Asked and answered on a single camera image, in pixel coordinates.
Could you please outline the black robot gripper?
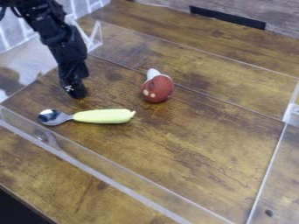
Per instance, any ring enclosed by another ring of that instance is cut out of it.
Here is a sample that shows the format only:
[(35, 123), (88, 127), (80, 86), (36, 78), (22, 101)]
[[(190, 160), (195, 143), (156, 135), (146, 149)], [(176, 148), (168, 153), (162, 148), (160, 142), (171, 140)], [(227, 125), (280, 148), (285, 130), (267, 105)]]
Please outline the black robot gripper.
[(55, 0), (26, 0), (18, 2), (14, 12), (39, 33), (42, 43), (51, 50), (59, 64), (64, 92), (74, 99), (83, 99), (88, 94), (82, 81), (90, 76), (87, 47), (78, 28), (64, 21), (63, 6)]

